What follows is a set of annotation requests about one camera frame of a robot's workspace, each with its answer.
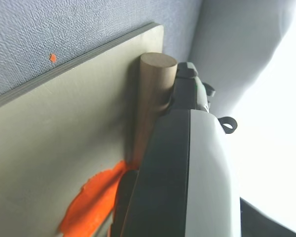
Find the plywood board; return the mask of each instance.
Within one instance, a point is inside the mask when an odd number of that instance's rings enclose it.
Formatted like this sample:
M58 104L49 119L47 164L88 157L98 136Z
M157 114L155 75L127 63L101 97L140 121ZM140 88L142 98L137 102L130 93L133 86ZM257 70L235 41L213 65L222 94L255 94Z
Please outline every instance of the plywood board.
M139 56L162 43L152 23L0 97L0 236L57 235L88 178L125 158Z

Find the orange object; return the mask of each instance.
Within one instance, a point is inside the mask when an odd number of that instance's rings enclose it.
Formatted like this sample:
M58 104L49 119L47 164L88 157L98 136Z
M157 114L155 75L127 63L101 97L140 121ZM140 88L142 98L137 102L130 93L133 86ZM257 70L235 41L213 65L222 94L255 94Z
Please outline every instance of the orange object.
M56 63L56 60L57 60L56 54L51 53L51 54L50 54L50 57L49 57L49 60L50 60L52 63Z
M126 170L126 162L121 161L83 185L59 226L64 237L90 237L98 229L113 209L117 186Z

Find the bright light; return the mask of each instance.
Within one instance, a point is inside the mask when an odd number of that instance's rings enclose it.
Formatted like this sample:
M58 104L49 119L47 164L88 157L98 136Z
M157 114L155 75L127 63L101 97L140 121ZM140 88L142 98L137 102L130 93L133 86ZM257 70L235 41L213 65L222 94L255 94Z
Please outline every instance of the bright light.
M238 130L228 137L241 197L296 232L296 12L233 117Z

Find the wooden handle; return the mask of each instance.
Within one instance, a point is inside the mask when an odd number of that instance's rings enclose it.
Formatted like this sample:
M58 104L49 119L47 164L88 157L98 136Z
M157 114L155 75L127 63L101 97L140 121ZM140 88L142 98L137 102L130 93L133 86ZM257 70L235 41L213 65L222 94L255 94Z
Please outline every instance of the wooden handle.
M140 167L156 119L169 105L177 67L177 61L168 55L141 55L133 153L133 164L136 168Z

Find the wooden board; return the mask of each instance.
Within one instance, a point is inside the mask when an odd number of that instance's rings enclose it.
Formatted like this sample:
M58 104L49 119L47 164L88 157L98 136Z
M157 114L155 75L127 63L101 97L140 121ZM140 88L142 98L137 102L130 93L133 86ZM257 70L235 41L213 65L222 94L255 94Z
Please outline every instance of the wooden board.
M162 43L151 23L0 97L0 236L57 235L88 178L126 158L139 56Z

